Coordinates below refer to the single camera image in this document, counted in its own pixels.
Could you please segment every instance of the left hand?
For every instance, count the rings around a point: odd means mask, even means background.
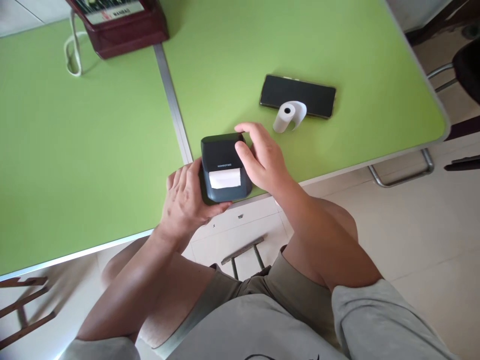
[[[198,228],[224,213],[232,202],[208,206],[202,200],[199,171],[202,158],[179,168],[166,179],[166,199],[160,224],[155,229],[163,240],[174,242],[183,253]]]

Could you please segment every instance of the black smartphone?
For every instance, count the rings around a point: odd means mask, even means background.
[[[299,101],[306,105],[307,115],[330,119],[334,112],[334,87],[289,77],[267,75],[261,89],[260,105],[279,109],[289,101]]]

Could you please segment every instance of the white wall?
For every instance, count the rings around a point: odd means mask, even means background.
[[[452,0],[386,1],[408,31],[421,28]],[[65,0],[0,0],[0,37],[66,19],[69,13]]]
[[[403,31],[423,27],[452,0],[386,0]]]
[[[66,19],[65,0],[0,0],[0,37]]]

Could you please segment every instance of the white cable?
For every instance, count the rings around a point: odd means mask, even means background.
[[[70,27],[72,35],[65,41],[65,44],[63,45],[63,52],[65,53],[66,60],[66,70],[74,77],[80,77],[82,76],[82,62],[80,61],[80,47],[78,38],[87,35],[87,32],[77,32],[75,30],[75,11],[73,9],[70,11]],[[69,53],[69,45],[71,43],[73,43],[73,53]],[[73,72],[71,67],[73,54],[75,55],[75,61],[78,68],[77,72]]]

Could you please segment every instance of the white paper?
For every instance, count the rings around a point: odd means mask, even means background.
[[[307,116],[307,106],[300,101],[289,101],[280,106],[275,122],[273,123],[273,130],[276,133],[283,133],[287,130],[290,122],[295,123],[293,130],[299,127],[300,123]]]
[[[240,169],[211,171],[208,173],[213,189],[235,188],[240,186]]]

